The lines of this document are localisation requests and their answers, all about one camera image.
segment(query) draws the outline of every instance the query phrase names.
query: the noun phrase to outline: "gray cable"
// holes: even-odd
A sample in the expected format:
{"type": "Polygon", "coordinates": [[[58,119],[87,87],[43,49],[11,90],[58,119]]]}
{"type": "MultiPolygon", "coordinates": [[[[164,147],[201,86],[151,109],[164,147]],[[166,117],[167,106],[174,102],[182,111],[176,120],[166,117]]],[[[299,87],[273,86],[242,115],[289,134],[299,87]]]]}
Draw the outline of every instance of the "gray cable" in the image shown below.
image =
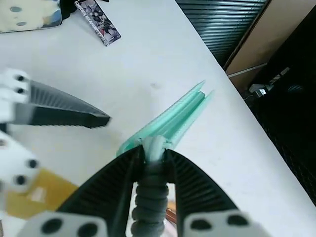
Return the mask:
{"type": "Polygon", "coordinates": [[[162,161],[146,162],[143,178],[138,182],[136,189],[137,206],[132,211],[135,222],[131,232],[134,237],[159,237],[162,235],[169,192],[166,184],[162,161]]]}

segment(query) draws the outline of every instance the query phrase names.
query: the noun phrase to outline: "ribbed rubber pad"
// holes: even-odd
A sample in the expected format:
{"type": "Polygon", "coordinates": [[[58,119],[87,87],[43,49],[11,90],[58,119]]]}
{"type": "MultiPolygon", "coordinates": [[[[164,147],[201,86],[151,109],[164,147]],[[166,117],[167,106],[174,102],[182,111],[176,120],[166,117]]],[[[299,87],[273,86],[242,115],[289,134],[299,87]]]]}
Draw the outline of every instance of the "ribbed rubber pad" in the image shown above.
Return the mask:
{"type": "Polygon", "coordinates": [[[109,237],[124,237],[133,183],[142,174],[144,150],[136,147],[102,168],[75,191],[58,211],[98,216],[109,237]]]}
{"type": "Polygon", "coordinates": [[[184,219],[198,212],[237,209],[224,191],[200,168],[179,153],[167,150],[164,161],[168,182],[176,187],[178,236],[183,236],[184,219]]]}
{"type": "Polygon", "coordinates": [[[31,81],[30,103],[41,107],[52,107],[55,109],[71,110],[100,116],[106,115],[101,110],[83,100],[36,81],[31,81]]]}
{"type": "Polygon", "coordinates": [[[105,126],[110,117],[94,106],[53,87],[31,81],[30,104],[35,106],[29,125],[105,126]]]}

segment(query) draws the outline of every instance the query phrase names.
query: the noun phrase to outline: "white object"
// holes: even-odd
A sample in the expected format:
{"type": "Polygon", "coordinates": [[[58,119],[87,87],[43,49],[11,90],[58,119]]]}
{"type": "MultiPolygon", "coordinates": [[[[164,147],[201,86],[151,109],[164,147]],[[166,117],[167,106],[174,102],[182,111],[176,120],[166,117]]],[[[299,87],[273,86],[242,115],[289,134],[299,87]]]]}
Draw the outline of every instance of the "white object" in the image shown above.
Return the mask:
{"type": "Polygon", "coordinates": [[[270,237],[260,224],[238,210],[191,214],[184,220],[183,234],[184,237],[270,237]]]}
{"type": "Polygon", "coordinates": [[[42,212],[30,220],[18,237],[107,237],[107,226],[100,217],[63,212],[42,212]]]}
{"type": "Polygon", "coordinates": [[[128,137],[206,80],[204,90],[214,89],[214,97],[176,151],[271,236],[315,237],[315,206],[178,4],[99,4],[120,40],[104,47],[77,11],[57,28],[0,35],[0,69],[19,68],[83,99],[111,123],[93,130],[24,126],[17,139],[43,166],[81,185],[128,137]]]}
{"type": "Polygon", "coordinates": [[[0,32],[41,28],[45,18],[50,17],[58,9],[58,2],[52,0],[1,0],[0,32]]]}
{"type": "Polygon", "coordinates": [[[30,80],[24,71],[6,69],[0,78],[2,78],[2,86],[12,91],[13,102],[27,103],[29,101],[30,80]]]}
{"type": "Polygon", "coordinates": [[[0,181],[8,189],[26,192],[39,172],[39,162],[30,151],[1,131],[0,141],[0,181]]]}

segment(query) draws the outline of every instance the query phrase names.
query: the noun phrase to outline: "screw hole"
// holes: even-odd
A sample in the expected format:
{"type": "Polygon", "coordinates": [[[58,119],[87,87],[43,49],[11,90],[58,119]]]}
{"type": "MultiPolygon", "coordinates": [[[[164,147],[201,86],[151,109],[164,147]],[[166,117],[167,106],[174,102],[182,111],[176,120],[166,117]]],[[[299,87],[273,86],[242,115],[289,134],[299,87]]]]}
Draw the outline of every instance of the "screw hole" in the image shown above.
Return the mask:
{"type": "Polygon", "coordinates": [[[194,220],[191,223],[191,229],[193,230],[210,230],[212,229],[212,225],[205,220],[194,220]]]}
{"type": "Polygon", "coordinates": [[[28,165],[29,165],[30,168],[36,168],[37,165],[38,165],[38,162],[35,159],[31,159],[31,160],[28,161],[28,165]]]}
{"type": "Polygon", "coordinates": [[[24,92],[24,90],[22,88],[19,88],[16,90],[16,92],[18,92],[19,94],[22,94],[24,92]]]}
{"type": "Polygon", "coordinates": [[[93,237],[98,232],[98,226],[94,223],[87,223],[82,225],[78,230],[79,237],[93,237]]]}
{"type": "Polygon", "coordinates": [[[57,232],[61,228],[62,224],[63,224],[63,221],[59,218],[50,219],[42,225],[41,231],[44,234],[49,235],[49,234],[57,232]]]}
{"type": "Polygon", "coordinates": [[[17,78],[16,78],[18,81],[24,81],[24,76],[17,76],[17,78]]]}
{"type": "Polygon", "coordinates": [[[24,175],[18,175],[15,179],[18,185],[24,185],[26,183],[26,177],[24,175]]]}
{"type": "Polygon", "coordinates": [[[240,215],[231,215],[227,219],[227,223],[230,226],[247,226],[249,225],[248,221],[240,215]]]}

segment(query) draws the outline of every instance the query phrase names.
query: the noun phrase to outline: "window blinds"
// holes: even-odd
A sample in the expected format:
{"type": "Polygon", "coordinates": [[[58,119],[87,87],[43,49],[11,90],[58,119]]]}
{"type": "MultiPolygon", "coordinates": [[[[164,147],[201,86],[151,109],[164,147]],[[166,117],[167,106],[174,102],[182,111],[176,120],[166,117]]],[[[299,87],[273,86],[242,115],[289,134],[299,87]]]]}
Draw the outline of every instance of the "window blinds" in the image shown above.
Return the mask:
{"type": "Polygon", "coordinates": [[[223,65],[267,0],[176,0],[223,65]]]}

